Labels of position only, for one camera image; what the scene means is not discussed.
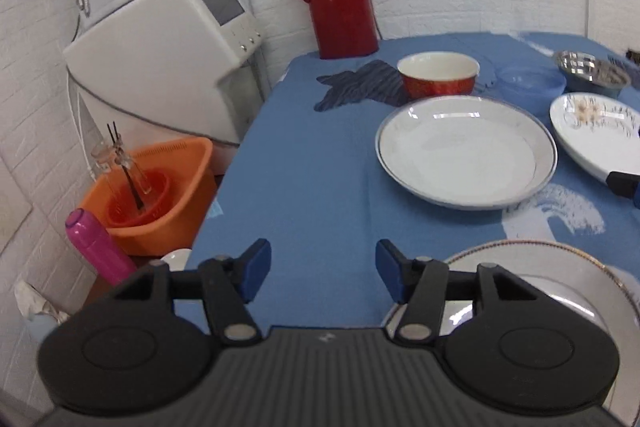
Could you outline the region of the white crumpled cloth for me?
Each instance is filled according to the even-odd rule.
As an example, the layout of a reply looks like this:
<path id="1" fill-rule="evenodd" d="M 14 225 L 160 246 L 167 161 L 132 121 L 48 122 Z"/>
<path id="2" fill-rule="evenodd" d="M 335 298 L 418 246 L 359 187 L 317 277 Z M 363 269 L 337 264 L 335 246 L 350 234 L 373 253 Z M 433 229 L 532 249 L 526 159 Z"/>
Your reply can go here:
<path id="1" fill-rule="evenodd" d="M 52 305 L 35 287 L 19 280 L 14 285 L 14 297 L 18 311 L 24 319 L 32 321 L 37 315 L 51 317 L 56 324 L 62 324 L 70 318 L 70 314 Z"/>

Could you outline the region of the silver-rimmed white plate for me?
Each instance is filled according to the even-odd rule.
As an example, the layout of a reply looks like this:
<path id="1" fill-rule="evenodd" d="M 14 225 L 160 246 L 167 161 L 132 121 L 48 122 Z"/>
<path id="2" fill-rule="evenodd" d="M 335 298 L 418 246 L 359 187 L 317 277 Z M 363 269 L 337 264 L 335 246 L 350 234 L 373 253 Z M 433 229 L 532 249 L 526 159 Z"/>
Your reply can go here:
<path id="1" fill-rule="evenodd" d="M 544 124 L 514 105 L 471 95 L 410 103 L 378 128 L 385 172 L 434 205 L 499 210 L 531 198 L 552 179 L 558 148 Z"/>

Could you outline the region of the gold-rimmed white plate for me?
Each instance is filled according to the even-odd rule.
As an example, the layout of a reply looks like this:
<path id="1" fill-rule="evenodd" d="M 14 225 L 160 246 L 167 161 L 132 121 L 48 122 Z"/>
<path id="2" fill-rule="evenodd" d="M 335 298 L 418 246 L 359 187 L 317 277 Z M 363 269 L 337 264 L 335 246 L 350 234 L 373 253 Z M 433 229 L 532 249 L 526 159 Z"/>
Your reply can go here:
<path id="1" fill-rule="evenodd" d="M 462 251 L 446 260 L 456 271 L 497 263 L 598 325 L 620 352 L 620 369 L 604 406 L 627 426 L 639 424 L 639 284 L 579 249 L 513 239 Z"/>

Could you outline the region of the white countertop appliance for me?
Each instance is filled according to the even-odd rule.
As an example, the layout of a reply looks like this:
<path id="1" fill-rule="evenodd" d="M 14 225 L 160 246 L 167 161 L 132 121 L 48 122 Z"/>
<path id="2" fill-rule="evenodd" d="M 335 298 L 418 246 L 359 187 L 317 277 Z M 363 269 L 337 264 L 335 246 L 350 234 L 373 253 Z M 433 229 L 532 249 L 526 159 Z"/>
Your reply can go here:
<path id="1" fill-rule="evenodd" d="M 264 103 L 248 0 L 132 0 L 63 52 L 100 132 L 132 147 L 180 136 L 241 143 Z"/>

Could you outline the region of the pink bottle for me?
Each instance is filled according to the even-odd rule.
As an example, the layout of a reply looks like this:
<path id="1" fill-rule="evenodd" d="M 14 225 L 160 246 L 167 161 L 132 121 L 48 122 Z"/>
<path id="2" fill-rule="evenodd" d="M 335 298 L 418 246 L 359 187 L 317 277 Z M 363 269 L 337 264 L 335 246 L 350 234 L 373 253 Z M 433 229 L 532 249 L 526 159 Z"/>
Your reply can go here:
<path id="1" fill-rule="evenodd" d="M 111 285 L 119 284 L 137 271 L 134 262 L 119 249 L 90 211 L 73 210 L 65 220 L 65 231 L 81 256 Z"/>

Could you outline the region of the blue patterned tablecloth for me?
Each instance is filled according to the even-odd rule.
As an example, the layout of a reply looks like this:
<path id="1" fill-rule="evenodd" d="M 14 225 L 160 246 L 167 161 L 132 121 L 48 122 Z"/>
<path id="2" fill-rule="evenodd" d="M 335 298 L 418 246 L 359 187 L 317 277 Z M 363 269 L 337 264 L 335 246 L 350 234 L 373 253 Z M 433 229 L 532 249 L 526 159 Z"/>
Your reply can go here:
<path id="1" fill-rule="evenodd" d="M 638 294 L 639 213 L 566 154 L 551 182 L 512 210 L 457 211 L 423 202 L 378 163 L 374 135 L 390 106 L 326 112 L 320 79 L 356 58 L 297 57 L 224 175 L 198 232 L 192 265 L 268 239 L 273 265 L 250 313 L 262 327 L 371 326 L 392 304 L 373 264 L 390 239 L 408 254 L 446 257 L 494 239 L 547 239 L 585 251 Z"/>

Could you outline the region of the orange plastic basin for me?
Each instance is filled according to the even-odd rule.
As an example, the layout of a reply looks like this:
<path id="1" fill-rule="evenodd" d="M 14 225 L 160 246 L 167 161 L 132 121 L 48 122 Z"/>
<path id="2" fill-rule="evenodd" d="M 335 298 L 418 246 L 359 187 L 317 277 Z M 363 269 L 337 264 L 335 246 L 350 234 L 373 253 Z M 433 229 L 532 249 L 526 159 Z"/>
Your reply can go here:
<path id="1" fill-rule="evenodd" d="M 160 257 L 190 248 L 217 192 L 213 144 L 189 138 L 141 147 L 134 172 L 115 166 L 80 207 L 90 211 L 128 256 Z"/>

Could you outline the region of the floral white plate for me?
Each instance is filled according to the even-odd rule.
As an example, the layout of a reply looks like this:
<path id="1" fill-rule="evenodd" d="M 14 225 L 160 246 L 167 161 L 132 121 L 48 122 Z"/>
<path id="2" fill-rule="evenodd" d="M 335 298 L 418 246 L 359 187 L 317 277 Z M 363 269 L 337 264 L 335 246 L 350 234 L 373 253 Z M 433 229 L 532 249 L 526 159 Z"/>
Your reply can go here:
<path id="1" fill-rule="evenodd" d="M 594 93 L 567 93 L 550 105 L 549 118 L 565 152 L 605 183 L 612 171 L 639 174 L 639 113 Z"/>

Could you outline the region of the glass diffuser bottle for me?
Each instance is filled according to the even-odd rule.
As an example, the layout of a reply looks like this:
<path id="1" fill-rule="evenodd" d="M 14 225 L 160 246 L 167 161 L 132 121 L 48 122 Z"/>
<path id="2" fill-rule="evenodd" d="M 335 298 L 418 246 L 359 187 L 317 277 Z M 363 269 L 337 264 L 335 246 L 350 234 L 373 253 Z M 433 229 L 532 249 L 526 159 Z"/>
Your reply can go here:
<path id="1" fill-rule="evenodd" d="M 92 159 L 116 197 L 119 207 L 130 202 L 138 215 L 151 204 L 152 185 L 126 150 L 116 122 L 106 125 L 107 139 L 93 147 Z"/>

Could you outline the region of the blue plastic bowl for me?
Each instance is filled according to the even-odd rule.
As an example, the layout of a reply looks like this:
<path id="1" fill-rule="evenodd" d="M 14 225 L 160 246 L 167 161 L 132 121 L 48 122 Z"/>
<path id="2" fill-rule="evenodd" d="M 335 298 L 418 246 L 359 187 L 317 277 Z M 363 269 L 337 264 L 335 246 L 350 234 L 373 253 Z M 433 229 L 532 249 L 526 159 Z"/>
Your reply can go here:
<path id="1" fill-rule="evenodd" d="M 496 70 L 496 86 L 504 101 L 532 114 L 545 114 L 564 93 L 566 79 L 554 68 L 504 66 Z"/>

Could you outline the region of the stainless steel bowl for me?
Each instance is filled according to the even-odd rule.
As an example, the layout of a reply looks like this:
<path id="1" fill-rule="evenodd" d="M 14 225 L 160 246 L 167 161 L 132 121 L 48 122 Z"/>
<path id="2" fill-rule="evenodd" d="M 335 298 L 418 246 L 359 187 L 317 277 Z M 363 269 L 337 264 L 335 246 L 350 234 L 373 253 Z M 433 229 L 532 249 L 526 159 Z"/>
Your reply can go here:
<path id="1" fill-rule="evenodd" d="M 566 79 L 566 90 L 619 98 L 631 86 L 629 75 L 620 67 L 588 53 L 554 52 L 552 60 Z"/>

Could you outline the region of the red ceramic bowl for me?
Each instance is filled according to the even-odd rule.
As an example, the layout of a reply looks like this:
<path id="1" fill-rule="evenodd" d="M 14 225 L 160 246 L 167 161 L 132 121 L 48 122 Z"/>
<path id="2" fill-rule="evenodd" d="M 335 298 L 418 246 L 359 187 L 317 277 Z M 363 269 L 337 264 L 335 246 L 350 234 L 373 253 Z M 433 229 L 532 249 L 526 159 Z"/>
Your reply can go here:
<path id="1" fill-rule="evenodd" d="M 469 95 L 480 75 L 475 58 L 457 52 L 433 51 L 403 57 L 397 70 L 413 100 Z"/>

